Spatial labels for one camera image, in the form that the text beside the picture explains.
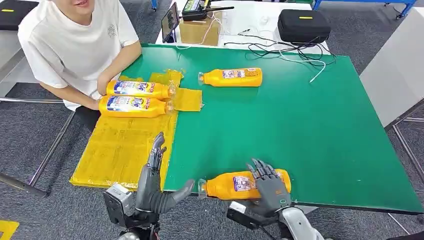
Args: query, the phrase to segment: bottle label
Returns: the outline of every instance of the bottle label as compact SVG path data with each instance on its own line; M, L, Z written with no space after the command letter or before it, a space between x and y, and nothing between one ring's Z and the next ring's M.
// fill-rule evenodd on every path
M150 98L133 96L111 96L107 101L107 110L115 112L145 111L150 107Z
M244 77L256 77L259 72L256 68L246 68L240 70L223 70L222 77L224 79L244 78Z
M248 191L255 188L255 186L251 184L250 179L245 176L234 176L232 181L234 182L234 190L236 192Z
M154 90L154 82L142 81L118 81L113 88L115 94L122 95L151 94Z
M225 79L244 78L244 70L223 70L222 77Z

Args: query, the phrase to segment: tablet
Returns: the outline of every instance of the tablet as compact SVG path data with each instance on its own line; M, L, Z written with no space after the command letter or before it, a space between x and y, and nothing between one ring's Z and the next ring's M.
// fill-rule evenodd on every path
M166 43L173 34L173 30L180 23L178 18L177 3L174 2L168 12L162 18L162 42Z

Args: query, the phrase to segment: plastic bottle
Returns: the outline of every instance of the plastic bottle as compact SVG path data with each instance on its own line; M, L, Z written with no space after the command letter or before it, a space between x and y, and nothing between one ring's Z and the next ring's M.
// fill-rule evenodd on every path
M290 193L292 184L287 171L283 169L276 169L275 171ZM198 181L198 194L200 198L210 196L222 200L261 198L250 171L224 173L208 181L200 179Z
M214 87L259 87L262 84L262 70L258 67L239 69L215 69L203 73L199 72L200 84Z
M144 81L116 81L109 82L106 88L108 95L134 96L155 99L169 99L175 93L175 86L163 85Z
M157 98L135 96L104 96L100 99L98 109L109 117L145 117L154 118L172 111L171 102Z

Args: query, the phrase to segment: bottle cap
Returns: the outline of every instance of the bottle cap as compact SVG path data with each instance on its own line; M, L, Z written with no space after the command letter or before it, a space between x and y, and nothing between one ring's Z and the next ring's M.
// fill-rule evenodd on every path
M168 96L167 96L167 98L173 98L176 93L177 93L177 88L175 87L174 84L170 84L168 86Z
M165 113L170 114L174 111L174 105L172 101L167 101L165 104Z
M205 74L203 72L198 73L198 82L199 85L205 84Z
M206 180L205 179L199 179L197 182L197 190L199 194L199 199L204 199L208 196L208 189L206 187Z

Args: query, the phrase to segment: green mat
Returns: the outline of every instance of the green mat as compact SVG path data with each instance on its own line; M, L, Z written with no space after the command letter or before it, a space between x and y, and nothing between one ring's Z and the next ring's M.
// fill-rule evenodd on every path
M288 171L299 204L423 212L349 57L338 56L313 83L320 68L255 58L248 50L145 45L123 73L148 79L183 70L181 87L203 91L201 112L179 113L166 190L244 171L259 158ZM262 68L261 87L198 84L198 72L248 67Z

